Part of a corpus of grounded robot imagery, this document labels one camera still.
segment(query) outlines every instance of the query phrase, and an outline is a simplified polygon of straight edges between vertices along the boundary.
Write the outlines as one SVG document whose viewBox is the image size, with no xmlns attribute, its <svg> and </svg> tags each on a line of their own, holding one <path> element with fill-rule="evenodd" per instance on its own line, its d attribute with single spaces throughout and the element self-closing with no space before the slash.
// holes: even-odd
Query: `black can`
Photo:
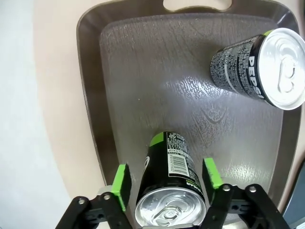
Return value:
<svg viewBox="0 0 305 229">
<path fill-rule="evenodd" d="M 260 34 L 219 50 L 210 66 L 215 85 L 272 104 L 260 84 L 257 65 L 260 47 L 265 38 L 266 35 Z"/>
<path fill-rule="evenodd" d="M 156 135 L 149 146 L 137 198 L 141 226 L 199 225 L 205 203 L 184 137 L 175 132 Z"/>
</svg>

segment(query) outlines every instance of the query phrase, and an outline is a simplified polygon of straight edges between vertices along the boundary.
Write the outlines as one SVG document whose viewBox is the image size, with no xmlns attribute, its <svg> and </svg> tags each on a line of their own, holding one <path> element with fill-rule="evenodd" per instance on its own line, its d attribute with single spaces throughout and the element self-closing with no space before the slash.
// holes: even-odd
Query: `brown tray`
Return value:
<svg viewBox="0 0 305 229">
<path fill-rule="evenodd" d="M 234 1 L 222 14 L 176 13 L 185 12 L 213 13 L 174 15 L 159 0 L 126 0 L 80 19 L 84 94 L 105 182 L 119 163 L 129 164 L 133 212 L 147 144 L 158 131 L 174 130 L 186 137 L 198 173 L 202 158 L 212 156 L 225 182 L 259 183 L 278 204 L 301 109 L 283 112 L 217 89 L 208 69 L 217 49 L 276 27 L 298 31 L 295 19 L 284 6 L 259 0 Z"/>
</svg>

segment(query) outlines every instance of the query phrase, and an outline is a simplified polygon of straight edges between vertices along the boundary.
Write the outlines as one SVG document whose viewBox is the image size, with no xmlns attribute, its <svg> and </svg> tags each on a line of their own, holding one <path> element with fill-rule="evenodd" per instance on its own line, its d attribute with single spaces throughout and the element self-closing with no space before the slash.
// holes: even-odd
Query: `nutrition label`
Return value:
<svg viewBox="0 0 305 229">
<path fill-rule="evenodd" d="M 168 176 L 190 179 L 200 187 L 194 162 L 187 154 L 185 139 L 177 133 L 167 132 Z"/>
<path fill-rule="evenodd" d="M 257 97 L 249 81 L 249 55 L 258 36 L 219 51 L 211 61 L 215 84 L 226 90 Z"/>
</svg>

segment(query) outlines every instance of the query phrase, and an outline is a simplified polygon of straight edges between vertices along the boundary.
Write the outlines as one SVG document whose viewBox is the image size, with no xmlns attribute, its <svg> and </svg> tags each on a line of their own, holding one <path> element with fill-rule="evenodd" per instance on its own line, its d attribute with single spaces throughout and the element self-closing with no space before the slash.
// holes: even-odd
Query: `black and green can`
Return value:
<svg viewBox="0 0 305 229">
<path fill-rule="evenodd" d="M 199 225 L 206 213 L 203 192 L 185 138 L 157 134 L 150 142 L 137 198 L 141 226 Z"/>
</svg>

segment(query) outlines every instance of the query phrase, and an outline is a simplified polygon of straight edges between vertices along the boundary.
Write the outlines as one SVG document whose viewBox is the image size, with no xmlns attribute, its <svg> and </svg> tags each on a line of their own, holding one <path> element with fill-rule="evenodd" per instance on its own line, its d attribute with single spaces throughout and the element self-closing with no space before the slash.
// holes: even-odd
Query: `pull tab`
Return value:
<svg viewBox="0 0 305 229">
<path fill-rule="evenodd" d="M 159 226 L 169 226 L 171 221 L 177 219 L 181 215 L 182 211 L 179 207 L 165 207 L 159 213 L 155 215 L 153 221 Z"/>
<path fill-rule="evenodd" d="M 278 90 L 282 93 L 291 92 L 295 84 L 293 77 L 295 75 L 295 62 L 290 56 L 286 56 L 281 60 L 280 75 L 278 80 Z"/>
</svg>

